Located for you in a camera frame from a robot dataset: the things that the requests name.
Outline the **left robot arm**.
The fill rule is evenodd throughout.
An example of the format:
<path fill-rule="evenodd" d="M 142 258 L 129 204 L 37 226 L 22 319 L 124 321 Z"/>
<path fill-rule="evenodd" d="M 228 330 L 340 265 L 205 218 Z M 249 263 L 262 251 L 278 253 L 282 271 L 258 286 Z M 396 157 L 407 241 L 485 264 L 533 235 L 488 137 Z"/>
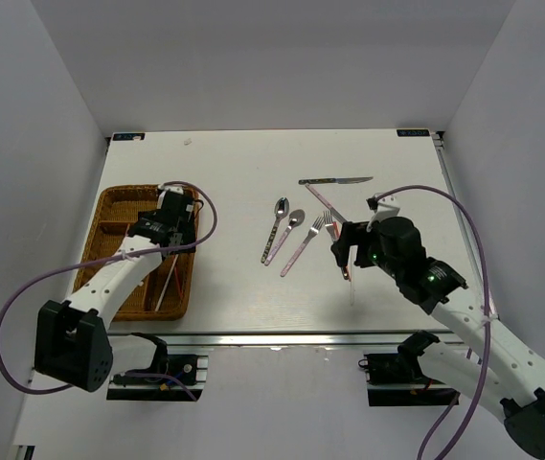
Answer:
<path fill-rule="evenodd" d="M 152 249 L 188 246 L 194 251 L 193 192 L 159 190 L 156 207 L 126 228 L 118 260 L 99 268 L 64 301 L 48 301 L 37 316 L 34 369 L 88 392 L 111 373 L 114 352 L 107 330 L 125 300 L 166 256 Z"/>

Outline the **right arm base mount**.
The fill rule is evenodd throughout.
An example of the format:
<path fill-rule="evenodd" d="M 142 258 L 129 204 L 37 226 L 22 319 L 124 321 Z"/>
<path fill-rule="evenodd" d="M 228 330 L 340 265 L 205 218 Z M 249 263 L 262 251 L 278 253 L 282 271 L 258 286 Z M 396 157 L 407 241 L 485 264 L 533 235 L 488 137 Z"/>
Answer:
<path fill-rule="evenodd" d="M 358 361 L 358 367 L 366 376 L 369 407 L 429 407 L 458 403 L 456 390 L 404 369 L 398 354 L 368 354 Z"/>

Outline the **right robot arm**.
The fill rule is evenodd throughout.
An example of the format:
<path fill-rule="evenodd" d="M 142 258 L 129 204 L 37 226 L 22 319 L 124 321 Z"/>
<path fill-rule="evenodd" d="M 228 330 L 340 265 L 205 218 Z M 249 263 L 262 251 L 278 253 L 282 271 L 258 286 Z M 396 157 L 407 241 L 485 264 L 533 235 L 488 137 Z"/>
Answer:
<path fill-rule="evenodd" d="M 445 325 L 482 360 L 476 365 L 433 334 L 415 333 L 398 348 L 399 373 L 412 382 L 425 376 L 442 381 L 478 401 L 522 450 L 545 459 L 545 358 L 497 316 L 487 316 L 456 270 L 427 255 L 410 219 L 346 222 L 331 247 L 338 265 L 347 264 L 352 247 L 357 249 L 355 266 L 379 267 L 409 302 Z"/>

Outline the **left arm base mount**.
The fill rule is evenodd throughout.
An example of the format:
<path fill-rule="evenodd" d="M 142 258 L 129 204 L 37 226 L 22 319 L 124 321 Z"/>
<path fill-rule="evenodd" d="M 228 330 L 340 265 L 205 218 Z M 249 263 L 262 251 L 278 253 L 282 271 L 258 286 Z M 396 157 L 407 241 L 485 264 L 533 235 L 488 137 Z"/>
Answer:
<path fill-rule="evenodd" d="M 209 357 L 159 336 L 112 336 L 113 364 L 105 385 L 115 402 L 195 403 L 203 393 Z"/>

